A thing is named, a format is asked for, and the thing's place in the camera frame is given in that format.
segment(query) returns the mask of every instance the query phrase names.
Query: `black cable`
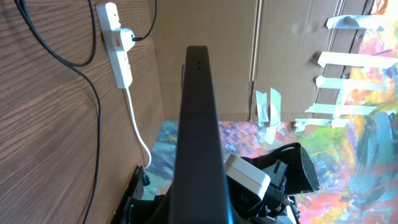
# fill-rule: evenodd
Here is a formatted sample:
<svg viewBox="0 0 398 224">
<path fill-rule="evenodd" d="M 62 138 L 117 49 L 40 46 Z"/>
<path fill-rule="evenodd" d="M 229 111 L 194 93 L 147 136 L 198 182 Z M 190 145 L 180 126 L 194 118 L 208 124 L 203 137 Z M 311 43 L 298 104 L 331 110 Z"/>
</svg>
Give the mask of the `black cable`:
<svg viewBox="0 0 398 224">
<path fill-rule="evenodd" d="M 93 61 L 94 55 L 95 55 L 95 52 L 96 52 L 97 37 L 96 37 L 96 29 L 95 29 L 95 17 L 94 17 L 93 7 L 91 5 L 91 0 L 88 0 L 88 4 L 90 5 L 91 21 L 93 23 L 93 50 L 91 51 L 91 55 L 90 55 L 89 59 L 86 62 L 84 62 L 84 63 L 73 63 L 73 62 L 70 62 L 70 61 L 62 58 L 61 56 L 57 55 L 44 42 L 44 40 L 41 38 L 41 36 L 39 35 L 39 33 L 36 31 L 35 27 L 33 26 L 33 23 L 32 23 L 32 21 L 30 19 L 28 11 L 27 11 L 25 0 L 19 0 L 19 2 L 18 2 L 18 0 L 14 0 L 14 2 L 15 2 L 15 4 L 17 4 L 17 7 L 18 7 L 18 10 L 19 10 L 20 14 L 24 18 L 24 20 L 27 23 L 27 25 L 29 26 L 29 29 L 30 29 L 30 31 L 32 31 L 32 33 L 35 36 L 35 38 L 40 42 L 41 45 L 43 45 L 43 47 L 50 54 L 52 54 L 56 59 L 58 59 L 64 65 L 66 65 L 68 67 L 71 67 L 71 66 L 73 66 L 73 67 L 84 67 L 84 66 L 88 65 L 89 63 L 91 63 Z"/>
<path fill-rule="evenodd" d="M 250 217 L 250 222 L 253 224 L 265 224 L 260 218 L 255 216 Z"/>
<path fill-rule="evenodd" d="M 253 103 L 253 91 L 254 91 L 254 81 L 251 81 L 250 83 L 250 98 L 249 98 L 249 116 L 248 116 L 248 121 L 251 122 L 251 107 Z"/>
<path fill-rule="evenodd" d="M 95 176 L 94 176 L 94 183 L 93 183 L 93 191 L 91 192 L 91 197 L 90 201 L 88 203 L 88 207 L 85 213 L 85 217 L 83 219 L 83 223 L 86 223 L 86 219 L 88 216 L 88 213 L 90 212 L 91 204 L 93 202 L 95 190 L 96 190 L 96 185 L 97 185 L 97 180 L 98 180 L 98 165 L 100 163 L 100 149 L 101 149 L 101 101 L 100 101 L 100 96 L 98 95 L 98 92 L 93 84 L 93 82 L 83 73 L 81 73 L 79 70 L 77 70 L 75 67 L 82 67 L 85 65 L 88 65 L 91 61 L 93 61 L 94 56 L 95 56 L 95 49 L 96 49 L 96 32 L 95 32 L 95 18 L 94 18 L 94 12 L 93 12 L 93 6 L 91 4 L 91 0 L 88 0 L 88 4 L 90 6 L 90 12 L 91 12 L 91 19 L 93 21 L 93 51 L 91 53 L 91 57 L 88 59 L 87 62 L 78 64 L 78 63 L 73 63 L 69 62 L 68 60 L 65 60 L 61 58 L 61 56 L 57 55 L 41 38 L 39 33 L 36 31 L 35 27 L 33 26 L 32 21 L 30 20 L 27 8 L 26 8 L 26 3 L 25 0 L 14 0 L 19 13 L 21 16 L 24 18 L 26 24 L 29 26 L 30 31 L 32 31 L 33 35 L 35 38 L 39 41 L 39 43 L 44 47 L 45 50 L 47 50 L 51 55 L 53 55 L 58 61 L 63 63 L 65 66 L 68 68 L 72 69 L 74 72 L 82 76 L 89 84 L 90 87 L 93 89 L 95 97 L 97 99 L 98 103 L 98 130 L 97 130 L 97 155 L 96 155 L 96 164 L 95 164 Z"/>
<path fill-rule="evenodd" d="M 132 41 L 142 41 L 142 40 L 144 40 L 145 38 L 147 38 L 149 36 L 150 32 L 152 32 L 152 29 L 154 28 L 155 21 L 156 21 L 156 15 L 157 15 L 157 0 L 155 0 L 154 20 L 152 21 L 152 25 L 150 26 L 150 29 L 149 29 L 148 33 L 144 37 L 133 37 Z"/>
<path fill-rule="evenodd" d="M 129 216 L 129 222 L 128 222 L 128 224 L 131 224 L 131 208 L 132 208 L 132 199 L 131 199 L 130 203 L 131 203 L 131 205 L 129 206 L 130 208 L 129 208 L 129 213 L 128 213 L 128 216 Z"/>
<path fill-rule="evenodd" d="M 286 205 L 285 205 L 284 203 L 282 203 L 282 204 L 280 205 L 279 211 L 277 211 L 277 210 L 271 210 L 271 211 L 267 214 L 267 216 L 270 216 L 271 218 L 275 218 L 275 217 L 277 217 L 278 215 L 282 214 L 282 212 L 284 212 L 285 209 L 286 209 Z"/>
</svg>

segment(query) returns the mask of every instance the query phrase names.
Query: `electrical socket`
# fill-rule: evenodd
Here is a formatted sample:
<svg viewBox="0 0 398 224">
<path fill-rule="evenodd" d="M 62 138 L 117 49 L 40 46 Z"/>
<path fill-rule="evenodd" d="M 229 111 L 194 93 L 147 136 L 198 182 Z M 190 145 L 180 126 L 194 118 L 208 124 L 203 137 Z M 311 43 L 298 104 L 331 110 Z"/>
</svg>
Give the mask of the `electrical socket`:
<svg viewBox="0 0 398 224">
<path fill-rule="evenodd" d="M 132 41 L 134 33 L 131 29 L 121 28 L 115 3 L 99 3 L 96 10 L 116 86 L 128 88 L 132 83 L 132 75 L 127 51 L 135 44 Z"/>
</svg>

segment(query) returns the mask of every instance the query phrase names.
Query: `extension cord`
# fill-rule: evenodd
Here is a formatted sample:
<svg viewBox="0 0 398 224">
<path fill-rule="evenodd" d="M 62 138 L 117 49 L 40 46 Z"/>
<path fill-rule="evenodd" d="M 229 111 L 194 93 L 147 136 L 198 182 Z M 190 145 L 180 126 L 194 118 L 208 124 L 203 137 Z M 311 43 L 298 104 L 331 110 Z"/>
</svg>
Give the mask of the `extension cord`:
<svg viewBox="0 0 398 224">
<path fill-rule="evenodd" d="M 146 168 L 149 166 L 152 157 L 139 134 L 129 91 L 129 86 L 132 83 L 132 75 L 127 51 L 135 45 L 135 42 L 132 40 L 135 36 L 131 29 L 121 28 L 118 9 L 115 3 L 99 3 L 96 5 L 96 10 L 109 61 L 111 62 L 116 87 L 122 88 L 126 92 L 126 100 L 128 101 L 127 105 L 129 107 L 132 126 L 136 132 L 138 141 L 146 150 L 149 157 L 149 161 L 145 166 Z"/>
</svg>

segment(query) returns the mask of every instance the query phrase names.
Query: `white device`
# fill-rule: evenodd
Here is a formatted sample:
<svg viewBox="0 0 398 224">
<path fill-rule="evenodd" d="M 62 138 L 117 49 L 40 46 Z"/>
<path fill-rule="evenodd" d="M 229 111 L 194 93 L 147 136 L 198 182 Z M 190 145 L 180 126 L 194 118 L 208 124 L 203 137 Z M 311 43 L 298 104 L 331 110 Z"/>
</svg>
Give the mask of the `white device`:
<svg viewBox="0 0 398 224">
<path fill-rule="evenodd" d="M 248 204 L 251 205 L 262 201 L 271 182 L 271 178 L 266 173 L 233 154 L 225 162 L 225 173 L 234 180 L 234 183 L 237 183 L 238 186 L 235 186 L 241 189 L 240 192 L 247 195 L 248 200 L 251 201 Z"/>
<path fill-rule="evenodd" d="M 131 29 L 121 28 L 115 3 L 99 3 L 96 10 L 116 86 L 128 88 L 132 83 L 132 75 L 127 51 L 135 44 L 132 41 L 134 33 Z"/>
</svg>

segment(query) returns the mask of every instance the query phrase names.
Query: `colorful painting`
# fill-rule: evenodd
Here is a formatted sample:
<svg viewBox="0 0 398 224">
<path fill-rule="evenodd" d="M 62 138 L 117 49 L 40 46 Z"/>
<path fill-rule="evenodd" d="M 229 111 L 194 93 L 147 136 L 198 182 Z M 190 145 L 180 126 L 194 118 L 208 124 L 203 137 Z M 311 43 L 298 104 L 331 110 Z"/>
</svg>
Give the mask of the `colorful painting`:
<svg viewBox="0 0 398 224">
<path fill-rule="evenodd" d="M 398 8 L 396 2 L 381 7 L 390 18 L 389 25 L 382 32 L 368 30 L 360 54 L 398 57 L 398 18 L 392 10 Z M 263 125 L 220 122 L 224 159 L 230 154 L 257 157 L 299 142 L 310 154 L 321 186 L 318 192 L 297 195 L 302 223 L 397 223 L 397 69 L 397 65 L 353 68 L 351 79 L 383 84 L 387 89 L 353 91 L 346 105 L 376 105 L 377 109 L 369 116 L 345 116 L 349 119 L 345 128 L 306 126 L 296 133 L 292 124 L 282 123 L 270 145 Z M 147 168 L 151 184 L 145 189 L 145 199 L 166 193 L 172 182 L 177 132 L 178 122 L 164 122 Z"/>
</svg>

